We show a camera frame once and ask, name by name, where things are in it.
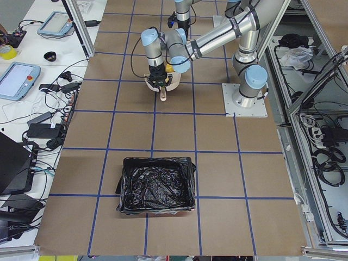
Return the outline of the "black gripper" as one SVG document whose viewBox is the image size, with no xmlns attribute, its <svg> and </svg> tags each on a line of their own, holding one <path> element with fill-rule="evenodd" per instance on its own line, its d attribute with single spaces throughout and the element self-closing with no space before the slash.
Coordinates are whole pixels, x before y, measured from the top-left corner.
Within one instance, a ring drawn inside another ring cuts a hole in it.
<svg viewBox="0 0 348 261">
<path fill-rule="evenodd" d="M 165 65 L 149 66 L 150 75 L 147 79 L 147 86 L 152 91 L 158 91 L 158 87 L 169 86 L 172 83 L 173 76 L 167 75 Z"/>
<path fill-rule="evenodd" d="M 177 22 L 177 15 L 176 15 L 176 12 L 174 11 L 167 19 L 168 28 L 171 29 L 176 22 Z"/>
</svg>

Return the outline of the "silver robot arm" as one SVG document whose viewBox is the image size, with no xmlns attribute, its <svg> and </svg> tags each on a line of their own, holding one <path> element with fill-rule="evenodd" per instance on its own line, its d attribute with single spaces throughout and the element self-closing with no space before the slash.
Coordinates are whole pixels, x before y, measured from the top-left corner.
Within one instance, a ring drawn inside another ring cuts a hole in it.
<svg viewBox="0 0 348 261">
<path fill-rule="evenodd" d="M 150 90 L 160 93 L 162 101 L 166 101 L 168 91 L 179 85 L 177 75 L 186 73 L 193 61 L 235 39 L 240 40 L 235 60 L 243 65 L 254 65 L 258 32 L 271 22 L 281 3 L 239 3 L 239 13 L 226 17 L 219 26 L 198 39 L 189 41 L 184 28 L 159 32 L 156 27 L 150 27 L 141 33 L 150 72 L 144 80 Z"/>
<path fill-rule="evenodd" d="M 176 11 L 167 19 L 167 26 L 172 28 L 177 22 L 178 28 L 184 30 L 185 35 L 188 36 L 188 31 L 191 25 L 190 8 L 193 4 L 201 0 L 174 0 Z"/>
</svg>

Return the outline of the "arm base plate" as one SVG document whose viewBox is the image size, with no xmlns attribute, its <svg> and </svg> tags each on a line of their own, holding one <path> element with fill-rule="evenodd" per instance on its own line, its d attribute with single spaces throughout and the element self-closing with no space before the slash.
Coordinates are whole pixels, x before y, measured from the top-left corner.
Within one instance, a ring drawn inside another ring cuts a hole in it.
<svg viewBox="0 0 348 261">
<path fill-rule="evenodd" d="M 257 97 L 246 98 L 239 92 L 240 84 L 223 83 L 222 93 L 227 117 L 268 117 L 263 93 Z"/>
<path fill-rule="evenodd" d="M 213 18 L 213 27 L 214 28 L 218 27 L 220 24 L 222 24 L 223 22 L 226 21 L 225 16 L 213 15 L 212 18 Z"/>
</svg>

